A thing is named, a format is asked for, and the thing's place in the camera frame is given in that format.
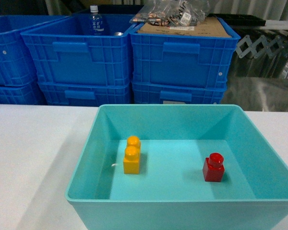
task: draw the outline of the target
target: yellow building block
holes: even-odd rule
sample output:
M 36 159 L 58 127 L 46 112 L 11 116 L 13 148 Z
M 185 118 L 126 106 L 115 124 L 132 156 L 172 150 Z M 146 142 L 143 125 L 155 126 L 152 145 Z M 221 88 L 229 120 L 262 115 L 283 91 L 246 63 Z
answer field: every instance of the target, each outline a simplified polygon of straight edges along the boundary
M 135 146 L 128 146 L 125 149 L 124 174 L 140 173 L 140 151 Z
M 137 136 L 131 136 L 127 139 L 127 147 L 128 146 L 135 146 L 139 149 L 139 154 L 141 156 L 141 142 L 140 139 Z

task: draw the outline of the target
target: cardboard box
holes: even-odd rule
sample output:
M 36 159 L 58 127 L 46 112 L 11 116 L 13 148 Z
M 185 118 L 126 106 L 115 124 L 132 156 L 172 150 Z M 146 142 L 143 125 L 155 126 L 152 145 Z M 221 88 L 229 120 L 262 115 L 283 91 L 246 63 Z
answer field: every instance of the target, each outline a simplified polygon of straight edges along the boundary
M 146 23 L 138 33 L 140 34 L 158 34 L 158 35 L 186 35 L 186 36 L 205 36 L 205 37 L 231 37 L 223 28 L 217 18 L 206 18 L 197 26 L 188 27 L 168 27 L 154 26 Z

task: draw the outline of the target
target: label sticker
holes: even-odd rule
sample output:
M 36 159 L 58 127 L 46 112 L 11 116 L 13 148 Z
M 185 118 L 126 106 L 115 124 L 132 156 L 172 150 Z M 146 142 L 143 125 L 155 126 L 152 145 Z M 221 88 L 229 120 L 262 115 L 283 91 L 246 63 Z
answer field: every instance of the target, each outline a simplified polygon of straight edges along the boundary
M 185 104 L 185 102 L 163 101 L 163 104 Z
M 194 26 L 170 26 L 169 27 L 170 30 L 185 30 L 185 31 L 194 31 Z
M 183 16 L 180 20 L 181 24 L 188 25 L 191 20 L 191 15 L 187 12 L 183 13 Z

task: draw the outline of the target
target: crate handle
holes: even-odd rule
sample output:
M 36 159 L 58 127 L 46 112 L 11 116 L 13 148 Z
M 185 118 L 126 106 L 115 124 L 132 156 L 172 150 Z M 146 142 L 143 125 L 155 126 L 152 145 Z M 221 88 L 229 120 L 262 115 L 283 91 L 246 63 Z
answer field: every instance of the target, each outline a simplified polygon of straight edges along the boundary
M 192 101 L 192 94 L 185 92 L 169 92 L 162 90 L 160 92 L 160 100 L 190 103 Z
M 65 97 L 70 99 L 96 100 L 94 91 L 65 90 Z
M 200 44 L 165 42 L 163 44 L 163 53 L 184 53 L 184 54 L 199 54 Z
M 55 52 L 88 53 L 86 42 L 53 42 Z

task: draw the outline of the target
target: plastic water bottle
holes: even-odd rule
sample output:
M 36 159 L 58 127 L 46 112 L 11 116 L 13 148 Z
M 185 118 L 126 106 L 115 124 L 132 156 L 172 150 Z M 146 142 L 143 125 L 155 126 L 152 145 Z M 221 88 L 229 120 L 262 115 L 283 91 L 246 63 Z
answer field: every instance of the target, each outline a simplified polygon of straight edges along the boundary
M 98 6 L 93 5 L 90 7 L 90 31 L 92 35 L 104 35 L 104 22 L 102 16 L 98 14 Z

